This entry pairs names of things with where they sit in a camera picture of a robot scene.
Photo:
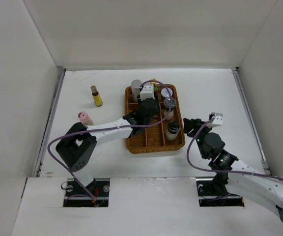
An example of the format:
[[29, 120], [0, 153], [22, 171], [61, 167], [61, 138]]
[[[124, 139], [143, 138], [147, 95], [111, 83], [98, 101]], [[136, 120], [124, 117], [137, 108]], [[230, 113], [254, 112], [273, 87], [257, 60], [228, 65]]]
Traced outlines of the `white bottle black cap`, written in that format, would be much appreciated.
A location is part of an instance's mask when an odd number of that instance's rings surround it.
[[171, 121], [168, 123], [165, 136], [168, 141], [174, 141], [180, 131], [180, 125], [177, 121]]

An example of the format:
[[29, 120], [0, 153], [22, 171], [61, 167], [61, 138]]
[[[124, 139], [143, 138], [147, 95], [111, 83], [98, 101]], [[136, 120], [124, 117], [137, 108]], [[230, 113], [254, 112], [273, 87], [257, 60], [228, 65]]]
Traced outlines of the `salt shaker silver cap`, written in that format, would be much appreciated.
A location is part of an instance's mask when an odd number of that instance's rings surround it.
[[166, 118], [166, 120], [173, 119], [174, 116], [174, 109], [176, 107], [176, 100], [174, 98], [166, 98], [164, 100], [164, 111], [163, 116]]

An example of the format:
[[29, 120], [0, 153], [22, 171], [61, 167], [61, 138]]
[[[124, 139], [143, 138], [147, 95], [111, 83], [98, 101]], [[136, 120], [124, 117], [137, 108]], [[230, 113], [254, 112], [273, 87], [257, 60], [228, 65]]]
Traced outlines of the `jar with red white lid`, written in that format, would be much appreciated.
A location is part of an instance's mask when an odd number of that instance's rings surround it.
[[173, 91], [170, 88], [163, 88], [161, 89], [161, 97], [163, 100], [170, 98], [173, 96]]

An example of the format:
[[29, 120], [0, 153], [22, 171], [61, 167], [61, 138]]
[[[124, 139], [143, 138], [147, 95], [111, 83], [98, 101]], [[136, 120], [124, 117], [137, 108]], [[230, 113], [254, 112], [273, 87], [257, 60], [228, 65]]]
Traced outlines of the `red sauce bottle green label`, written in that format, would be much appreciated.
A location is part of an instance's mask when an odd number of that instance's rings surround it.
[[150, 82], [154, 85], [154, 91], [157, 91], [157, 80], [155, 78], [152, 78]]

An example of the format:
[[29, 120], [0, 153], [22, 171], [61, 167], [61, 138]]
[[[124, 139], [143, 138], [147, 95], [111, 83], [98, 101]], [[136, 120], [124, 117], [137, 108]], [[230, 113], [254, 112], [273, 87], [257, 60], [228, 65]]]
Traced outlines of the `white jar silver lid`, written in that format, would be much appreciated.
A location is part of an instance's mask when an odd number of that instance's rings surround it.
[[142, 82], [140, 80], [133, 80], [131, 82], [131, 94], [135, 103], [138, 102], [138, 95], [140, 94], [140, 87]]

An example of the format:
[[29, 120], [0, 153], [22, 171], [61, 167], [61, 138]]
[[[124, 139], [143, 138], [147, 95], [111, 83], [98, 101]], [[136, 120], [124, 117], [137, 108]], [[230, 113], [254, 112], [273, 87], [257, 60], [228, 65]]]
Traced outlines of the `pink cap spice jar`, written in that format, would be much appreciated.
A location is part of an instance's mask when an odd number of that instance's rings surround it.
[[80, 112], [78, 114], [78, 118], [83, 125], [87, 125], [87, 126], [93, 126], [94, 125], [92, 119], [89, 117], [87, 112]]

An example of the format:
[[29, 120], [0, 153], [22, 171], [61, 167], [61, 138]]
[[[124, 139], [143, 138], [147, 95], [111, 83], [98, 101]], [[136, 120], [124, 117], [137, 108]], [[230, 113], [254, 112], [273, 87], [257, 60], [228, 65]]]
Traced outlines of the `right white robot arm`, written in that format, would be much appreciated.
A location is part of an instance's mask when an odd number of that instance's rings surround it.
[[209, 120], [183, 119], [183, 132], [196, 143], [203, 159], [209, 161], [207, 172], [214, 172], [215, 193], [239, 195], [261, 205], [283, 222], [283, 178], [263, 174], [225, 150], [221, 137], [212, 128], [221, 126], [223, 118], [212, 113]]

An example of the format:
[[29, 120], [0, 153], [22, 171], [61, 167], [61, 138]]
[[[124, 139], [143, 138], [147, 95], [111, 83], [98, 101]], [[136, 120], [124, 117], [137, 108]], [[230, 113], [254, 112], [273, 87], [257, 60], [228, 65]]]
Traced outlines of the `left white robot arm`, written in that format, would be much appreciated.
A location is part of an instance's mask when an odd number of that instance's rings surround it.
[[94, 178], [86, 165], [95, 147], [142, 133], [159, 113], [158, 99], [147, 98], [138, 103], [137, 109], [114, 122], [97, 126], [85, 126], [78, 122], [68, 130], [56, 145], [56, 151], [79, 181], [77, 189], [82, 195], [89, 196], [94, 192]]

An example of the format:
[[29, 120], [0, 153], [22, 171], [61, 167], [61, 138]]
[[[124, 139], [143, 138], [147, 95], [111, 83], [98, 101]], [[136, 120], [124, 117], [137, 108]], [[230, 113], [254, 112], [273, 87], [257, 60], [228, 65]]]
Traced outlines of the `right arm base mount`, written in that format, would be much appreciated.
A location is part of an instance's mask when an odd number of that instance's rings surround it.
[[229, 193], [225, 187], [226, 175], [196, 178], [200, 207], [244, 207], [243, 197]]

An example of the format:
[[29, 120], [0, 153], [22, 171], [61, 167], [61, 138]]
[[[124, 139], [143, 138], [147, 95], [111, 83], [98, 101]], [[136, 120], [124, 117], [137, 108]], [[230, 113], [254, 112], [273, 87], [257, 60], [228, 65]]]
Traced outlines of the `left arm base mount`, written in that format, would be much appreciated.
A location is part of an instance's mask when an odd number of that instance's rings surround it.
[[108, 207], [110, 194], [110, 179], [97, 178], [87, 186], [87, 190], [96, 200], [79, 186], [74, 179], [68, 179], [61, 184], [64, 191], [63, 207]]

